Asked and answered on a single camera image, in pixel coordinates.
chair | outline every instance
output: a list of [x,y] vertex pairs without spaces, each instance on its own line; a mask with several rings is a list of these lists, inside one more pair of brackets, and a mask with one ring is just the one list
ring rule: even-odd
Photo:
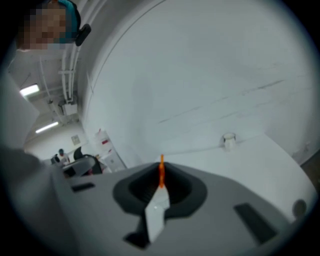
[[74,160],[78,160],[78,159],[81,159],[84,157],[94,158],[95,165],[92,167],[93,174],[102,174],[103,173],[101,166],[100,166],[100,163],[96,157],[94,157],[93,155],[90,155],[90,154],[82,154],[81,147],[78,147],[73,153]]

fluorescent light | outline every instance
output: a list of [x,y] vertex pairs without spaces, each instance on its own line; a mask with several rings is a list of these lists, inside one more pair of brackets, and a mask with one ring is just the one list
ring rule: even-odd
[[37,92],[39,92],[39,87],[37,84],[28,86],[20,91],[22,96],[27,96],[27,95],[34,94]]
[[47,126],[45,126],[45,127],[40,128],[39,130],[36,130],[35,133],[36,133],[36,134],[39,134],[39,133],[41,133],[41,132],[43,132],[43,131],[45,131],[45,130],[50,129],[51,127],[57,126],[58,124],[59,124],[58,122],[54,122],[54,123],[52,123],[52,124],[49,124],[49,125],[47,125]]

white wall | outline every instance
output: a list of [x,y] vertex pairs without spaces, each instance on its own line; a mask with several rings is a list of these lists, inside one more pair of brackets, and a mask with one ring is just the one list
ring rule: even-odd
[[218,147],[226,132],[266,133],[299,163],[320,148],[317,53],[284,7],[160,2],[130,13],[89,67],[89,137],[106,129],[128,167]]
[[[80,144],[74,145],[72,136],[78,135]],[[56,129],[44,131],[39,137],[27,142],[24,150],[40,160],[51,158],[58,154],[59,149],[63,149],[70,154],[70,161],[73,161],[73,151],[83,145],[87,146],[88,139],[80,123],[73,123],[61,126]]]
[[118,34],[115,28],[127,19],[133,10],[140,10],[141,6],[151,2],[152,0],[108,0],[95,17],[91,24],[91,33],[81,46],[79,57],[84,61],[79,63],[80,70],[76,73],[80,117],[83,110],[81,103],[85,100],[84,92],[90,89],[87,86],[88,77],[90,79],[95,74],[96,64],[104,61],[106,40],[111,40]]
[[0,70],[0,85],[0,145],[22,149],[39,111],[21,96],[6,69]]

gray surface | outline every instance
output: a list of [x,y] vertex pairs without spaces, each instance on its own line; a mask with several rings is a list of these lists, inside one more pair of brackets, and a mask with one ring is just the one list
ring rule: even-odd
[[[125,235],[136,230],[139,218],[121,210],[113,199],[113,187],[141,169],[136,167],[63,181],[62,206],[77,234],[81,255],[243,254],[258,244],[233,209],[241,203],[250,203],[277,231],[289,227],[279,211],[237,182],[184,167],[183,171],[206,184],[206,201],[191,217],[168,220],[155,243],[145,251],[140,250],[123,241]],[[89,181],[95,184],[94,188],[72,193],[71,186]]]
[[[8,199],[26,228],[59,255],[78,255],[76,237],[59,204],[52,173],[62,172],[45,166],[22,150],[0,147],[0,175]],[[16,246],[23,244],[17,241]]]

white pipe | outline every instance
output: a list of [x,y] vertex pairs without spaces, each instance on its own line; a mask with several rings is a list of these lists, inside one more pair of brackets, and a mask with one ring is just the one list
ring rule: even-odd
[[[81,0],[81,2],[77,5],[77,9],[79,11],[79,13],[81,13],[81,11],[83,10],[83,8],[85,7],[86,3],[88,1],[87,0]],[[63,51],[63,56],[62,56],[62,70],[65,71],[66,70],[66,58],[67,58],[67,48]],[[71,89],[71,76],[69,75],[69,97],[71,98],[71,93],[70,93],[70,89]],[[63,95],[64,95],[64,99],[66,102],[68,102],[68,96],[67,96],[67,85],[66,85],[66,75],[62,74],[62,87],[63,87]]]
[[[67,57],[67,49],[63,51],[63,56],[62,56],[62,70],[66,70],[66,57]],[[66,85],[66,75],[62,74],[62,88],[63,88],[63,95],[64,99],[67,102],[68,97],[67,97],[67,85]]]
[[[89,20],[89,22],[88,22],[88,24],[91,25],[92,22],[95,20],[96,16],[98,15],[99,11],[101,10],[101,8],[105,5],[105,3],[106,3],[107,1],[108,1],[108,0],[102,0],[102,1],[97,0],[97,4],[94,5],[94,7],[91,6],[91,7],[93,7],[93,8],[89,9],[88,12],[87,12],[87,14],[86,14],[86,16],[84,17],[84,23],[87,22],[87,20],[89,19],[89,16],[91,15],[91,13],[93,12],[93,10],[95,9],[92,17],[90,18],[90,20]],[[77,49],[76,49],[76,46],[75,46],[75,45],[73,46],[72,54],[71,54],[71,60],[70,60],[70,65],[71,65],[71,63],[72,63],[73,60],[74,60],[74,62],[73,62],[73,65],[74,65],[74,66],[72,66],[72,68],[73,68],[74,71],[76,70],[76,67],[77,67],[80,50],[81,50],[81,46],[78,47]],[[73,97],[73,95],[74,95],[74,94],[73,94],[73,90],[74,90],[75,73],[71,74],[71,76],[72,76],[72,78],[71,78],[71,87],[69,87],[69,93],[72,92],[72,97],[71,97],[71,98],[72,98],[72,100],[73,100],[73,98],[74,98],[74,97]]]
[[[47,93],[48,96],[49,96],[50,102],[52,102],[52,100],[51,100],[51,95],[50,95],[50,93],[49,93],[48,86],[47,86],[47,81],[46,81],[45,73],[44,73],[44,67],[43,67],[43,65],[42,65],[41,55],[39,56],[39,62],[40,62],[40,69],[41,69],[42,80],[43,80],[43,83],[44,83],[44,86],[45,86],[45,89],[46,89],[46,93]],[[64,122],[62,121],[62,118],[61,118],[61,116],[59,115],[55,104],[52,104],[52,105],[53,105],[53,108],[54,108],[55,113],[57,114],[58,118],[60,119],[60,122],[63,124]]]
[[[76,54],[76,45],[73,45],[72,48],[72,53],[71,53],[71,58],[70,58],[70,65],[69,65],[69,70],[73,70],[74,68],[74,58],[75,58],[75,54]],[[68,88],[69,88],[69,99],[72,98],[73,93],[72,93],[72,76],[73,74],[69,74],[69,82],[68,82]]]

